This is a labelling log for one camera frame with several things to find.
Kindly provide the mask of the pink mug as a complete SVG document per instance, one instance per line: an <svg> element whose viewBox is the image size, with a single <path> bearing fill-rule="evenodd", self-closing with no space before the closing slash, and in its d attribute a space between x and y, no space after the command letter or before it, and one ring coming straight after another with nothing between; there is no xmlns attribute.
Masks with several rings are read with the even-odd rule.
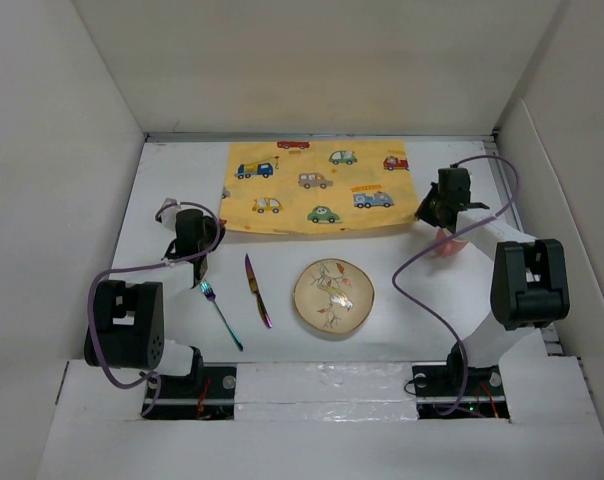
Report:
<svg viewBox="0 0 604 480"><path fill-rule="evenodd" d="M444 229L439 229L436 233L434 242L437 246L434 248L435 255L439 258L452 257L460 253L467 245L465 240L448 240L444 241L449 236L449 233Z"/></svg>

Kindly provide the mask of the iridescent knife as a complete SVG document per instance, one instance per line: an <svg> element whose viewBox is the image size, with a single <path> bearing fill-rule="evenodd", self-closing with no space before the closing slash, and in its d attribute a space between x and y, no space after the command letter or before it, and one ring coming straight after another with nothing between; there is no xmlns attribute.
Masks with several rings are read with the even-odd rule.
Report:
<svg viewBox="0 0 604 480"><path fill-rule="evenodd" d="M256 276L255 276L255 273L253 270L253 266L252 266L252 263L251 263L251 260L250 260L248 254L245 255L245 270L246 270L246 276L247 276L249 288L251 290L251 293L255 296L255 299L256 299L256 304L257 304L259 315L260 315L262 321L264 322L265 326L268 329L271 329L273 327L273 324L272 324L270 316L267 312L263 298L261 296L259 286L257 283L257 279L256 279Z"/></svg>

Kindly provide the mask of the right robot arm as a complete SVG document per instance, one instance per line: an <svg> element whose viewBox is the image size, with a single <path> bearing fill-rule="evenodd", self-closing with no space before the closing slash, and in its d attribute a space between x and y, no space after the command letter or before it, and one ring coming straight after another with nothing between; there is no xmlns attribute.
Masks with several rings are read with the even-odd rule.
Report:
<svg viewBox="0 0 604 480"><path fill-rule="evenodd" d="M565 254L560 241L525 234L471 200L467 169L442 168L416 217L447 231L447 242L466 242L493 262L490 313L447 357L444 381L455 393L476 387L481 374L533 330L567 317Z"/></svg>

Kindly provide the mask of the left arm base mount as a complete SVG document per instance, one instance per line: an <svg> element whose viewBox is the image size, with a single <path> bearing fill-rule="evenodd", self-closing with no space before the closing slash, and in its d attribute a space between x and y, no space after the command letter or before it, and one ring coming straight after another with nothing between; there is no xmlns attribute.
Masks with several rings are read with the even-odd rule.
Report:
<svg viewBox="0 0 604 480"><path fill-rule="evenodd" d="M165 353L160 364L160 384L152 378L141 407L145 420L233 420L237 365L206 363L199 349L190 353Z"/></svg>

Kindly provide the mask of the yellow car-print placemat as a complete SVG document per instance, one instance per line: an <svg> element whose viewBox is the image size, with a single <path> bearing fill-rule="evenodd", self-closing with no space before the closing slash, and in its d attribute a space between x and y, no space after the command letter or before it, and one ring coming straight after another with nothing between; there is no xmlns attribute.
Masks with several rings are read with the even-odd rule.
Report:
<svg viewBox="0 0 604 480"><path fill-rule="evenodd" d="M319 235L408 224L418 207L401 140L234 143L220 217L229 230Z"/></svg>

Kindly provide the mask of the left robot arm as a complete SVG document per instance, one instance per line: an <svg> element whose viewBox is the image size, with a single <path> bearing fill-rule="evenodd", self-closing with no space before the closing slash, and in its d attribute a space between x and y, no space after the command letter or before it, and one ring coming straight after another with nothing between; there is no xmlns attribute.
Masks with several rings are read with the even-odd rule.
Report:
<svg viewBox="0 0 604 480"><path fill-rule="evenodd" d="M196 288L206 274L207 256L224 234L225 227L210 209L185 202L175 216L175 237L159 262L99 273L87 297L86 363L100 368L122 390L155 375L165 349L163 284L128 283L114 276L186 264Z"/></svg>

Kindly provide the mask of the beige bird-pattern plate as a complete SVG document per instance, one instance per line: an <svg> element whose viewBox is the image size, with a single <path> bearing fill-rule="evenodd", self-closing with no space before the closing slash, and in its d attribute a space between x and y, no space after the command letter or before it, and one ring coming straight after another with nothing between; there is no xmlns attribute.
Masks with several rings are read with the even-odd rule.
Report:
<svg viewBox="0 0 604 480"><path fill-rule="evenodd" d="M347 337L373 309L375 289L358 266L337 258L309 264L297 279L293 302L299 317L315 331Z"/></svg>

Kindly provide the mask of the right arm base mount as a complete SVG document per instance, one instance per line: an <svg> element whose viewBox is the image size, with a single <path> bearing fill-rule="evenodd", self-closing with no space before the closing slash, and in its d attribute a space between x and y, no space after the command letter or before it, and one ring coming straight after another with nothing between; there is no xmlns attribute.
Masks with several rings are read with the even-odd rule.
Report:
<svg viewBox="0 0 604 480"><path fill-rule="evenodd" d="M404 391L419 420L510 419L499 366L463 369L457 346L445 361L414 363Z"/></svg>

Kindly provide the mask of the iridescent fork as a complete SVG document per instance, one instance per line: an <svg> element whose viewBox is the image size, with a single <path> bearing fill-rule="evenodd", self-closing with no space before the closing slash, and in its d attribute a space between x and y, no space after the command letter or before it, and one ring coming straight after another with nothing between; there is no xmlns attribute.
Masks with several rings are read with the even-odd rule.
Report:
<svg viewBox="0 0 604 480"><path fill-rule="evenodd" d="M226 319L225 315L223 314L222 310L218 306L216 294L215 294L215 292L214 292L211 284L208 281L206 281L206 280L201 280L200 283L199 283L199 288L200 288L202 294L204 295L204 297L213 305L213 307L217 311L217 313L220 316L220 318L221 318L221 320L222 320L222 322L223 322L223 324L224 324L227 332L231 336L231 338L232 338L232 340L233 340L236 348L240 352L243 352L244 351L244 345L242 344L242 342L239 339L238 335L233 330L233 328L229 324L228 320Z"/></svg>

